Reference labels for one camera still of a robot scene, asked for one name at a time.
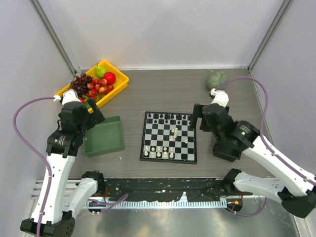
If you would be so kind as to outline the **black white chessboard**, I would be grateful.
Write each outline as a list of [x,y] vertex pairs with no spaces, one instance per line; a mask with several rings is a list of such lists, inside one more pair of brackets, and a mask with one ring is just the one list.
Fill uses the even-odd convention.
[[191,114],[145,112],[140,161],[197,164]]

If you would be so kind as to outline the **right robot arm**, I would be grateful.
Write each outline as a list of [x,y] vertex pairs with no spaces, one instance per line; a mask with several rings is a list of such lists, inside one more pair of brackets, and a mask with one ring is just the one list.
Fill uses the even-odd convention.
[[191,128],[201,119],[200,129],[211,132],[216,143],[213,154],[233,162],[242,154],[254,159],[278,181],[249,175],[231,169],[224,177],[224,191],[230,195],[249,192],[272,199],[299,218],[306,218],[316,207],[316,177],[292,163],[275,147],[266,142],[264,135],[251,123],[234,121],[229,107],[215,104],[195,104],[191,116]]

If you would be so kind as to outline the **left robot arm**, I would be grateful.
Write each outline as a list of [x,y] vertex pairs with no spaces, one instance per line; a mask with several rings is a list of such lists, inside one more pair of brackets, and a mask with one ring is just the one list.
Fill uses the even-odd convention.
[[91,196],[99,197],[106,189],[103,174],[85,172],[75,190],[64,199],[69,173],[83,144],[85,132],[105,120],[93,100],[91,114],[80,99],[62,99],[57,129],[47,140],[43,161],[46,172],[37,205],[20,230],[36,237],[70,237],[76,217]]

